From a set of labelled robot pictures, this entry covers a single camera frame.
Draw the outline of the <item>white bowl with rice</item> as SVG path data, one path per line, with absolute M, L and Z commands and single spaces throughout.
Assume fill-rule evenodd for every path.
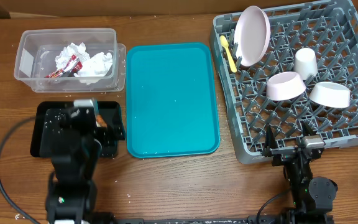
M 298 73 L 282 72 L 268 79 L 266 95 L 273 101 L 283 101 L 295 98 L 305 90 L 306 86 Z

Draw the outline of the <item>red snack wrapper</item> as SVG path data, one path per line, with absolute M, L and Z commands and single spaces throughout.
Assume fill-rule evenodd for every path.
M 69 77 L 70 75 L 80 71 L 82 67 L 81 60 L 76 55 L 72 55 L 65 67 L 47 75 L 46 78 Z

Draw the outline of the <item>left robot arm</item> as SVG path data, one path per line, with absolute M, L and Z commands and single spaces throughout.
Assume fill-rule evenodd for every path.
M 95 212 L 93 174 L 103 148 L 125 139 L 120 106 L 100 115 L 95 106 L 58 110 L 42 139 L 51 150 L 45 201 L 49 223 L 115 223 L 111 212 Z

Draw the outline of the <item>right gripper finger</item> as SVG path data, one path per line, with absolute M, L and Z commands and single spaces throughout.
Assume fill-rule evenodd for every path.
M 302 121 L 301 127 L 302 127 L 303 137 L 314 136 L 316 134 L 316 132 L 311 128 L 308 122 Z
M 266 129 L 265 129 L 265 143 L 264 143 L 263 152 L 271 152 L 271 150 L 276 150 L 276 149 L 278 149 L 278 145 L 275 140 L 273 131 L 270 125 L 268 124 L 266 125 Z

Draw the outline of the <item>white napkin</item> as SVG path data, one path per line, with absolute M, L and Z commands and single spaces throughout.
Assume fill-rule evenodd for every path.
M 99 79 L 95 77 L 104 77 L 112 67 L 113 57 L 110 52 L 104 54 L 100 52 L 88 60 L 82 62 L 82 68 L 74 73 L 74 76 L 80 78 L 81 83 L 87 85 L 96 83 Z
M 90 55 L 86 52 L 86 45 L 84 43 L 81 43 L 80 45 L 71 43 L 70 45 L 64 47 L 60 54 L 55 57 L 56 68 L 58 70 L 64 68 L 72 55 L 79 58 L 81 62 L 90 59 Z

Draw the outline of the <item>yellow plastic spoon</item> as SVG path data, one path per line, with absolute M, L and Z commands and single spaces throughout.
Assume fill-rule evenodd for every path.
M 227 60 L 229 62 L 229 68 L 231 70 L 232 73 L 236 73 L 237 72 L 237 67 L 236 64 L 234 63 L 234 59 L 231 55 L 231 52 L 229 50 L 229 42 L 227 41 L 226 37 L 224 35 L 221 35 L 219 37 L 221 45 L 223 47 L 223 49 L 226 51 L 226 55 L 227 55 Z

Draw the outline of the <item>white paper cup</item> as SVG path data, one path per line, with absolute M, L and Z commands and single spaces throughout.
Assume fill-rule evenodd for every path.
M 307 80 L 309 77 L 317 75 L 316 54 L 313 49 L 302 48 L 296 52 L 293 71 L 298 73 L 302 80 Z

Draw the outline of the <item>large white plate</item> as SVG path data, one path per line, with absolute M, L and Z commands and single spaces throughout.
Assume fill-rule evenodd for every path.
M 242 66 L 250 67 L 262 59 L 269 46 L 270 33 L 269 19 L 261 8 L 249 6 L 242 12 L 234 30 L 236 57 L 242 58 Z

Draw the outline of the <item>small white bowl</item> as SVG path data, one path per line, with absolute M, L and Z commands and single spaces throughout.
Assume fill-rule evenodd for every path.
M 350 98 L 351 91 L 348 87 L 333 82 L 317 83 L 309 95 L 311 101 L 330 108 L 347 108 Z

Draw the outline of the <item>orange sweet potato stick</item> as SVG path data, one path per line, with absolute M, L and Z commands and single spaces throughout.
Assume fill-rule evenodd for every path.
M 96 115 L 96 125 L 97 127 L 107 128 L 107 124 L 100 114 Z

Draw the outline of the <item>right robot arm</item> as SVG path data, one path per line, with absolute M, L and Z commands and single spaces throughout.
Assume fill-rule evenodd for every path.
M 325 142 L 305 122 L 302 122 L 303 137 L 300 143 L 289 149 L 279 149 L 270 126 L 267 126 L 262 155 L 272 158 L 273 166 L 282 166 L 289 189 L 266 201 L 255 217 L 257 223 L 333 223 L 328 213 L 338 190 L 337 184 L 325 177 L 314 177 L 310 162 L 321 157 Z M 277 216 L 262 216 L 263 209 L 287 193 L 293 198 L 293 208 L 285 208 Z

